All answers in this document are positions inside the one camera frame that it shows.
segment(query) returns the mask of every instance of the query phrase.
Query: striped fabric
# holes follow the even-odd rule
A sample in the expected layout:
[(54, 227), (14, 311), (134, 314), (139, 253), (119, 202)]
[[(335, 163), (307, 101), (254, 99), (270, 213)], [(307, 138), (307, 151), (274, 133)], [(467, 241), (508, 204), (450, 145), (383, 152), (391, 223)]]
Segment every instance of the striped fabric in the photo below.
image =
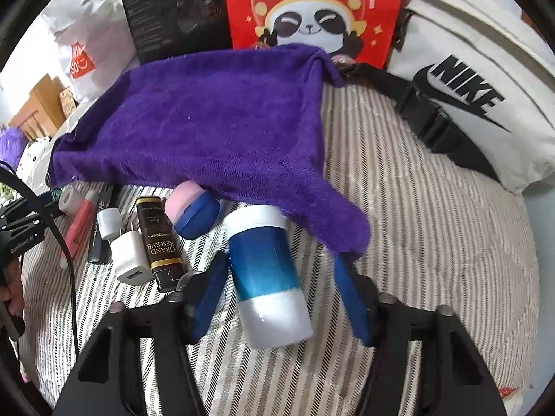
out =
[[(538, 269), (521, 196), (476, 172), (432, 155), (395, 115), (391, 101), (363, 85), (326, 87), (322, 118), (327, 157), (324, 174), (368, 215), (373, 239), (359, 260), (380, 291), (408, 305), (434, 310), (452, 305), (500, 388), (521, 386), (528, 375), (538, 317)], [(48, 155), (43, 160), (46, 164)], [(44, 189), (40, 170), (31, 178)], [(77, 183), (82, 192), (100, 183)], [(125, 187), (118, 206), (130, 227), (135, 198), (165, 196), (165, 189)], [(228, 203), (228, 211), (237, 208)], [(58, 221), (63, 231), (67, 220)], [(352, 414), (373, 350), (353, 336), (332, 274), (332, 258), (301, 227), (289, 242), (314, 325), (302, 344), (254, 351), (246, 347), (231, 279), (226, 303), (209, 334), (189, 347), (195, 379), (212, 415)], [(187, 269), (203, 269), (225, 233), (217, 226), (195, 241), (181, 241)], [(55, 404), (74, 362), (69, 284), (58, 267), (60, 248), (46, 241), (23, 266), (27, 332), (21, 342), (30, 377)], [(127, 307), (161, 299), (154, 282), (131, 287), (109, 266), (77, 269), (78, 328), (82, 346), (109, 305)], [(141, 348), (149, 414), (161, 414), (152, 341)], [(410, 346), (402, 415), (416, 404), (420, 346)]]

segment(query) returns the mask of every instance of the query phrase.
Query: nike logo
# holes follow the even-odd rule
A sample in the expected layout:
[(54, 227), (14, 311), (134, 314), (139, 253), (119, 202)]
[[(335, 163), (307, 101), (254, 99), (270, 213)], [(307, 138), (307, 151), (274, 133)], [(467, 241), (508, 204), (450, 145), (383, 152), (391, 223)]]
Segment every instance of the nike logo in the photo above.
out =
[[(442, 83), (446, 84), (457, 95), (460, 95), (461, 99), (445, 94), (432, 86), (428, 79), (428, 72), (441, 80)], [(493, 108), (504, 101), (505, 97), (497, 92), (478, 73), (460, 61), (459, 58), (451, 55), (440, 64), (424, 67), (414, 75), (413, 81), (418, 89), (429, 98), (463, 109), (510, 133), (504, 126), (491, 120), (486, 115), (487, 109)], [(486, 92), (477, 98), (476, 94), (479, 91)]]

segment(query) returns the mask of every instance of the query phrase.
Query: brown tube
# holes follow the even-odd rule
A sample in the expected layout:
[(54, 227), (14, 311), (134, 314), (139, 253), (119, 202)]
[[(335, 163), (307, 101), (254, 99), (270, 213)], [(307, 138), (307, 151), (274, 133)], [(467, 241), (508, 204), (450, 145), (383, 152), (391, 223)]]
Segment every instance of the brown tube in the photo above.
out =
[(146, 257), (158, 283), (158, 292), (174, 291), (183, 275), (183, 266), (162, 209), (162, 199), (156, 196), (139, 197), (135, 204)]

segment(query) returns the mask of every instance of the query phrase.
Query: black swoosh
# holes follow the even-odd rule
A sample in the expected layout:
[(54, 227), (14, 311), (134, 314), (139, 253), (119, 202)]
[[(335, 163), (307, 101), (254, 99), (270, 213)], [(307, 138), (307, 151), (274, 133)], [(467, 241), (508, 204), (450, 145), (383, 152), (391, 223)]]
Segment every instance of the black swoosh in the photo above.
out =
[(429, 98), (436, 99), (438, 101), (442, 101), (443, 103), (447, 103), (448, 105), (465, 110), (466, 112), (469, 112), (470, 114), (473, 114), (480, 119), (485, 120), (486, 122), (493, 123), (499, 128), (510, 133), (509, 130), (507, 130), (504, 126), (498, 124), (495, 120), (491, 120), (488, 116), (473, 111), (472, 108), (466, 103), (457, 100), (451, 95), (444, 94), (442, 91), (437, 90), (435, 87), (433, 87), (428, 81), (428, 72), (429, 69), (431, 69), (432, 67), (434, 67), (434, 64), (424, 67), (423, 69), (418, 70), (418, 72), (415, 73), (412, 80), (416, 84), (418, 90), (420, 90), (423, 94), (426, 94), (426, 96)]

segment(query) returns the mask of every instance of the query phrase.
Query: pink marker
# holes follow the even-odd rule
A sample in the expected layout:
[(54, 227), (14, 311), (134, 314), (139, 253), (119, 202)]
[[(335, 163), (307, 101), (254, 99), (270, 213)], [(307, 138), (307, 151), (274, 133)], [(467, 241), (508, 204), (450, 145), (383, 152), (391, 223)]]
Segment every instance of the pink marker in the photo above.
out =
[[(87, 241), (93, 227), (93, 220), (96, 216), (96, 206), (98, 204), (98, 192), (90, 190), (81, 202), (77, 214), (69, 226), (64, 240), (68, 245), (71, 259), (74, 259), (79, 252), (79, 248)], [(64, 253), (60, 257), (60, 267), (67, 269), (68, 262)]]

